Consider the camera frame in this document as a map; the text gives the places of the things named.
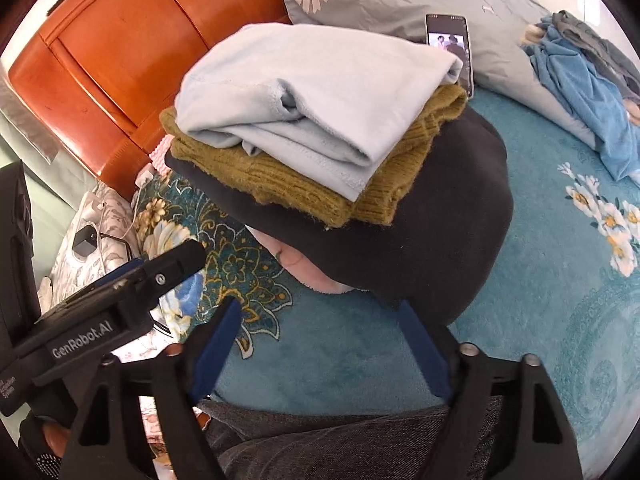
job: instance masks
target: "stack of folded clothes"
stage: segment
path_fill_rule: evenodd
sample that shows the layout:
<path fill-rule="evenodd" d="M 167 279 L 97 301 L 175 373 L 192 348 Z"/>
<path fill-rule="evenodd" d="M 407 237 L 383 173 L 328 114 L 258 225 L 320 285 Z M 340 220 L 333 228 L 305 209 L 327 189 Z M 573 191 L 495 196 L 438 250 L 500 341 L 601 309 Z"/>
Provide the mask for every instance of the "stack of folded clothes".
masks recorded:
<path fill-rule="evenodd" d="M 511 221 L 506 150 L 460 60 L 360 30 L 250 25 L 185 76 L 166 164 L 321 292 L 451 322 Z"/>

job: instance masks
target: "smartphone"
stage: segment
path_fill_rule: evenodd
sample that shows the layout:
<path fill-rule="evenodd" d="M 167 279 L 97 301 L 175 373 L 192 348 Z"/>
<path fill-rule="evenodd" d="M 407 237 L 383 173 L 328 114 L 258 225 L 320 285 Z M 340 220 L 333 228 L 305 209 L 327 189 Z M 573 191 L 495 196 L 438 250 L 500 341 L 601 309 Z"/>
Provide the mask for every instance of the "smartphone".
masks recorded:
<path fill-rule="evenodd" d="M 474 70 L 466 18 L 451 14 L 427 14 L 425 22 L 427 44 L 447 50 L 462 60 L 460 85 L 471 99 L 474 95 Z"/>

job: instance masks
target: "blue garment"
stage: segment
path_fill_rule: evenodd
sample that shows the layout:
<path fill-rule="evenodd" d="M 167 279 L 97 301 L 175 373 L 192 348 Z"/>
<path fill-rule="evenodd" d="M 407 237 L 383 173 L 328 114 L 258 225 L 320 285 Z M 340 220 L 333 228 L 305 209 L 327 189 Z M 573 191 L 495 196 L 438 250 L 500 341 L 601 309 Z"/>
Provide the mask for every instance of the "blue garment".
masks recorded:
<path fill-rule="evenodd" d="M 640 170 L 640 128 L 629 122 L 620 90 L 548 20 L 541 26 L 545 37 L 523 48 L 542 85 L 601 140 L 600 158 L 615 180 Z"/>

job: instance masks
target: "orange leather headboard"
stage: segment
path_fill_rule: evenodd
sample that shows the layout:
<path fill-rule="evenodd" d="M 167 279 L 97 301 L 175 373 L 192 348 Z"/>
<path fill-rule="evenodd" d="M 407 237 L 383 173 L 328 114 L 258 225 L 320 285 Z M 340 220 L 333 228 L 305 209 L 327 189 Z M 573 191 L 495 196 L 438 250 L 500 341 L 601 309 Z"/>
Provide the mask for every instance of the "orange leather headboard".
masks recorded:
<path fill-rule="evenodd" d="M 158 113 L 212 46 L 247 23 L 288 22 L 283 0 L 65 0 L 9 70 L 27 106 L 130 198 L 164 135 Z"/>

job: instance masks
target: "pink knitted fabric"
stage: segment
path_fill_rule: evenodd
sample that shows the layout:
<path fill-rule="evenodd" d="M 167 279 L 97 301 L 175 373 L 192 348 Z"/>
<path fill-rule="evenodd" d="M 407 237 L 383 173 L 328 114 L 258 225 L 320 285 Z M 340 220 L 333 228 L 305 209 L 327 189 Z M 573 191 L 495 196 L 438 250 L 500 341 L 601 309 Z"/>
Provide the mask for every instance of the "pink knitted fabric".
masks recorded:
<path fill-rule="evenodd" d="M 172 142 L 174 142 L 174 136 L 169 134 L 165 135 L 160 141 L 160 144 L 158 144 L 149 154 L 149 157 L 151 158 L 151 165 L 162 176 L 165 176 L 171 171 L 171 168 L 164 163 L 164 156 L 166 155 L 167 150 L 171 147 Z"/>

